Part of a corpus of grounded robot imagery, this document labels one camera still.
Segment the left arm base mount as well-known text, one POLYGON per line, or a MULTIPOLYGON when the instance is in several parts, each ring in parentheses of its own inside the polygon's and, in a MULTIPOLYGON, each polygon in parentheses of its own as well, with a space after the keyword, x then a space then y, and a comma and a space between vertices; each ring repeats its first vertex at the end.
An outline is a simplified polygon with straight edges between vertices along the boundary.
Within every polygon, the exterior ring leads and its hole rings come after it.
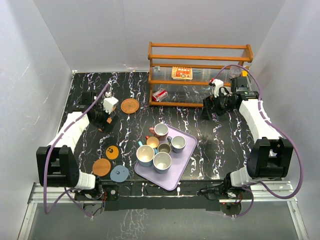
POLYGON ((85 216, 92 220, 101 214, 107 205, 107 201, 116 201, 119 198, 119 188, 116 184, 103 184, 100 177, 96 177, 93 189, 71 191, 74 193, 73 201, 79 208, 85 211, 85 216))

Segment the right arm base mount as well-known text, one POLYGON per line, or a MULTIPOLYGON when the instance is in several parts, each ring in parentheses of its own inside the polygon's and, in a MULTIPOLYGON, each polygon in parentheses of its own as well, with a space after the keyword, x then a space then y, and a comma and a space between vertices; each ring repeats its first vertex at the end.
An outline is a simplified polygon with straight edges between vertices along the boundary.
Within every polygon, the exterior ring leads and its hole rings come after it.
POLYGON ((225 210, 222 210, 224 218, 229 217, 232 220, 245 216, 254 205, 254 195, 250 187, 241 186, 234 187, 230 180, 224 179, 220 184, 207 185, 201 188, 196 193, 198 196, 204 196, 207 200, 220 200, 221 198, 231 200, 231 202, 223 202, 225 210), (244 194, 247 193, 250 197, 249 207, 242 211, 242 200, 244 194))

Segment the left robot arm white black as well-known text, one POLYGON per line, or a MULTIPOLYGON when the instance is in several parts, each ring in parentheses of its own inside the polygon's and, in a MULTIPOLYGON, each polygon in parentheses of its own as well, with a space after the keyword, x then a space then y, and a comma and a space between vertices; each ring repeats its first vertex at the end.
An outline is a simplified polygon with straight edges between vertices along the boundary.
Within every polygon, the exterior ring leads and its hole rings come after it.
POLYGON ((67 119, 55 138, 36 151, 38 177, 43 187, 67 187, 85 191, 93 200, 103 195, 102 185, 96 176, 80 170, 74 156, 75 147, 90 125, 109 133, 118 121, 113 111, 119 101, 108 90, 98 99, 95 92, 85 91, 80 101, 67 114, 67 119))

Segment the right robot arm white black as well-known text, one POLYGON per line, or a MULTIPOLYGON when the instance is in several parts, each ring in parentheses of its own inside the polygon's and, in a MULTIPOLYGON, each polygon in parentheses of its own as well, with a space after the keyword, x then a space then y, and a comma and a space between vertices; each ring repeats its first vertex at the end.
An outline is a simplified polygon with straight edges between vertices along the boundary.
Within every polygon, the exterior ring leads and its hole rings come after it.
POLYGON ((222 116, 227 111, 237 109, 244 117, 254 140, 246 165, 225 177, 223 194, 233 199, 240 194, 241 187, 247 184, 286 177, 294 148, 262 117, 263 102, 259 100, 259 93, 251 91, 247 85, 229 91, 219 79, 212 79, 209 85, 214 88, 214 92, 203 99, 203 118, 211 120, 213 115, 222 116))

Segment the large blue mug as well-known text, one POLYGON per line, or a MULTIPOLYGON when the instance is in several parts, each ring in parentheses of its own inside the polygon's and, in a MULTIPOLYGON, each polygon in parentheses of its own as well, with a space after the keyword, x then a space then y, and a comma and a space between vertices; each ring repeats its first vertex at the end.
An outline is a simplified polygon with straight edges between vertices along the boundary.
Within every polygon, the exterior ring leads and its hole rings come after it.
POLYGON ((156 148, 152 148, 149 145, 142 144, 141 141, 138 142, 139 148, 136 151, 136 157, 138 162, 143 167, 150 167, 153 165, 153 159, 155 155, 158 153, 156 148))

